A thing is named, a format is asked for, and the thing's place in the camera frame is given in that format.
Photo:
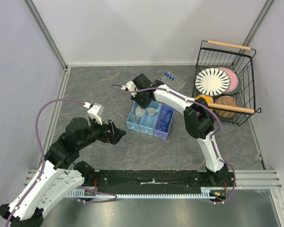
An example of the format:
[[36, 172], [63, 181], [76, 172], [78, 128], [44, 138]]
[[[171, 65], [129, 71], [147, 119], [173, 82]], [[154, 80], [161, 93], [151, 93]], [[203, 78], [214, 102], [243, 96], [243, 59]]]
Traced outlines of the blue safety glasses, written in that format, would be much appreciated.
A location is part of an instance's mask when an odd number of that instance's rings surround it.
[[169, 125], [171, 123], [172, 120], [172, 116], [173, 116], [173, 112], [172, 111], [167, 111], [165, 113], [165, 115], [163, 116], [163, 118], [161, 119], [161, 130], [163, 132], [168, 132], [169, 130]]

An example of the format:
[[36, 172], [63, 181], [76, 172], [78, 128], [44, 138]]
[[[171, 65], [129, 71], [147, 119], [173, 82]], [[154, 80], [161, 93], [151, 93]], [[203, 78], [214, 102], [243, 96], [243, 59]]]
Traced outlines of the black wire dish basket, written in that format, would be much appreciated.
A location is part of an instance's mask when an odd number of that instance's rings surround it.
[[253, 57], [255, 49], [251, 49], [253, 55], [241, 51], [223, 50], [221, 47], [212, 48], [207, 41], [202, 41], [199, 49], [195, 75], [207, 68], [228, 68], [235, 72], [241, 80], [241, 89], [238, 93], [230, 95], [238, 107], [253, 110], [253, 113], [227, 112], [222, 109], [215, 109], [222, 122], [242, 125], [255, 113], [261, 113], [261, 107], [257, 107], [255, 99], [255, 79]]

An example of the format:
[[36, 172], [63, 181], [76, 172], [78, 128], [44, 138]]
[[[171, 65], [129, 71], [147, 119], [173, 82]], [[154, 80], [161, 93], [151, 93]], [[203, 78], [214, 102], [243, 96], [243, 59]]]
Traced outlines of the clear test tube rack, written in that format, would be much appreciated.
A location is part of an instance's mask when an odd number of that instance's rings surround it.
[[160, 78], [160, 80], [167, 85], [169, 88], [179, 92], [182, 90], [185, 86], [185, 81], [183, 81], [181, 78], [175, 76], [173, 73], [170, 71], [167, 72], [170, 74], [172, 77], [175, 77], [175, 80], [169, 79], [169, 77], [165, 76], [165, 74]]

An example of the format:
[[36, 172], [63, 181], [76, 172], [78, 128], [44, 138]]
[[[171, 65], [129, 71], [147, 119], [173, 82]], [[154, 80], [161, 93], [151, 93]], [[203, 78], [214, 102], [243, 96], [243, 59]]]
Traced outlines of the blue compartment organizer box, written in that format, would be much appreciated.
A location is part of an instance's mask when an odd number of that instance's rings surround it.
[[[169, 125], [168, 132], [163, 132], [161, 130], [161, 127], [160, 127], [161, 126], [161, 119], [163, 118], [163, 116], [165, 115], [165, 113], [167, 111], [172, 111], [173, 116], [174, 116], [175, 109], [168, 106], [168, 105], [152, 101], [150, 103], [150, 105], [146, 108], [144, 116], [142, 118], [138, 117], [138, 123], [135, 124], [135, 123], [129, 122], [129, 117], [132, 116], [132, 115], [135, 115], [135, 109], [136, 109], [137, 106], [138, 106], [138, 104], [134, 103], [132, 108], [131, 108], [131, 111], [130, 111], [130, 113], [127, 117], [127, 120], [126, 120], [127, 128], [134, 130], [134, 131], [146, 133], [146, 134], [149, 134], [149, 135], [161, 138], [161, 139], [166, 139], [168, 137], [168, 134], [169, 134], [169, 130], [170, 130], [170, 127], [171, 127], [172, 120], [171, 120], [171, 123]], [[156, 109], [159, 108], [160, 111], [158, 113], [154, 114], [153, 116], [151, 116], [147, 113], [147, 109], [149, 107], [154, 107]]]

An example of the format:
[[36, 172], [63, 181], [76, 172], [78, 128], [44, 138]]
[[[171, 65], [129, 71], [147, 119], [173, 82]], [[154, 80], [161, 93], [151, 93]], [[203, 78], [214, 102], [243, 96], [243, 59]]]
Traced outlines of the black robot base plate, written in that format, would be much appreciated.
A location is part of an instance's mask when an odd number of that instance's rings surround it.
[[216, 179], [197, 170], [99, 170], [91, 173], [82, 187], [109, 194], [199, 193], [202, 187], [227, 188], [234, 185], [232, 171]]

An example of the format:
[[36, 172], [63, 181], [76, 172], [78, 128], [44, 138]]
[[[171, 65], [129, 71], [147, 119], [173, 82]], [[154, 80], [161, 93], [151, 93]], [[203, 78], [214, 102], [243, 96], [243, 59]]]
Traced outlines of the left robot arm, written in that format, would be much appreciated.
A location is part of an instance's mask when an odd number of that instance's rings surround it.
[[82, 185], [94, 182], [94, 168], [85, 161], [75, 164], [73, 170], [59, 182], [53, 182], [80, 156], [80, 150], [100, 141], [117, 144], [126, 134], [112, 120], [98, 123], [95, 119], [74, 118], [66, 126], [49, 150], [23, 192], [11, 203], [0, 206], [0, 215], [10, 227], [39, 227], [47, 213], [68, 193]]

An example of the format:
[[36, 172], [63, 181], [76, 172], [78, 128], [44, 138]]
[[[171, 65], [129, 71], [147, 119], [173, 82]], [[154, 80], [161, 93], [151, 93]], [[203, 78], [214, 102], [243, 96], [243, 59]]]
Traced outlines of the small white dish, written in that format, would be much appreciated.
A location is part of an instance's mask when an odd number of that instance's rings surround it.
[[149, 114], [149, 115], [151, 115], [151, 116], [153, 116], [154, 114], [156, 114], [156, 113], [158, 113], [160, 111], [160, 109], [159, 108], [154, 108], [154, 107], [149, 107], [148, 109], [147, 109], [147, 113]]

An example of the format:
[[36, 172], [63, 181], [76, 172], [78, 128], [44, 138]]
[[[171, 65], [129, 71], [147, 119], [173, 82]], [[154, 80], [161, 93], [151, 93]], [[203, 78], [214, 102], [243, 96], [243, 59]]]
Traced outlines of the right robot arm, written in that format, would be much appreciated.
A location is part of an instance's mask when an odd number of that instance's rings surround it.
[[205, 99], [184, 96], [169, 88], [163, 82], [151, 82], [144, 74], [140, 74], [125, 85], [131, 92], [131, 99], [145, 109], [151, 101], [166, 104], [184, 117], [187, 133], [197, 139], [205, 158], [208, 183], [218, 186], [224, 181], [228, 167], [220, 155], [214, 135], [216, 115], [209, 109]]

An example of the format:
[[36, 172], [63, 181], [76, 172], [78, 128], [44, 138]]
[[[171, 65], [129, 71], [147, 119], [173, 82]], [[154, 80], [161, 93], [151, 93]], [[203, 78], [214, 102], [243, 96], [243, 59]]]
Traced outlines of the large white dish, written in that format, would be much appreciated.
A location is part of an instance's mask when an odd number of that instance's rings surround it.
[[146, 109], [141, 108], [140, 106], [137, 106], [135, 109], [135, 115], [139, 118], [142, 118], [145, 114]]

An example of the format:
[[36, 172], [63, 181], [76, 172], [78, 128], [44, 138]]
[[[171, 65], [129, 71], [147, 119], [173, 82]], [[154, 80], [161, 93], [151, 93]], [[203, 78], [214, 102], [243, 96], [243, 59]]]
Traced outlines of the small glass beaker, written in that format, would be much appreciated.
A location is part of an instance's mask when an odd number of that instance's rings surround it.
[[138, 123], [138, 117], [136, 115], [130, 116], [129, 122], [137, 124]]

